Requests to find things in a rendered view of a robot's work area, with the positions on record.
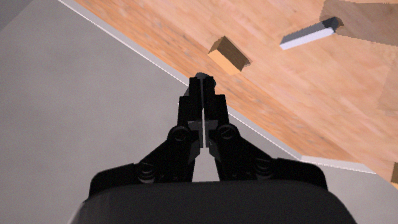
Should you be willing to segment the brown cube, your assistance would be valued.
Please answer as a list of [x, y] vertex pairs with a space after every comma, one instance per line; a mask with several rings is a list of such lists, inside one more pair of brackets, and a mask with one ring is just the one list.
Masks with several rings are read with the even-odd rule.
[[398, 163], [394, 162], [391, 183], [398, 189]]

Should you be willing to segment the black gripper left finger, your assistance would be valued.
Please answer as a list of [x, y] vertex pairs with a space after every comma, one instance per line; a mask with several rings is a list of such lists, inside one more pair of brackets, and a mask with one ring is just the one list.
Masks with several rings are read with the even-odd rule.
[[139, 163], [127, 164], [97, 173], [89, 197], [108, 188], [150, 183], [192, 182], [195, 158], [203, 148], [201, 83], [189, 77], [189, 96], [180, 96], [177, 125], [167, 140]]

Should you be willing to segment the grey rectangular bar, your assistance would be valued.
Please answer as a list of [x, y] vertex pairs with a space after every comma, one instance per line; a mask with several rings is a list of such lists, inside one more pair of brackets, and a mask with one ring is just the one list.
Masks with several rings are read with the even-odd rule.
[[285, 50], [313, 40], [335, 34], [339, 22], [336, 17], [329, 18], [294, 33], [283, 36], [280, 47]]

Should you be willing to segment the brown wooden block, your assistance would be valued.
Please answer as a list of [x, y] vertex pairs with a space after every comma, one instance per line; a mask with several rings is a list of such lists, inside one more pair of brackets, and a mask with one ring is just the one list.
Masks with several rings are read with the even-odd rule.
[[214, 42], [207, 54], [229, 75], [240, 73], [247, 58], [225, 37]]

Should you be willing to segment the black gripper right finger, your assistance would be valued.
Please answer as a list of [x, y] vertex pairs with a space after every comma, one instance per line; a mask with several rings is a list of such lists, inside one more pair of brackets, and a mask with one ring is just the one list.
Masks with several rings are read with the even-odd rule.
[[301, 161], [274, 159], [241, 137], [229, 123], [225, 94], [215, 95], [213, 76], [203, 79], [205, 142], [220, 181], [295, 180], [328, 190], [324, 172]]

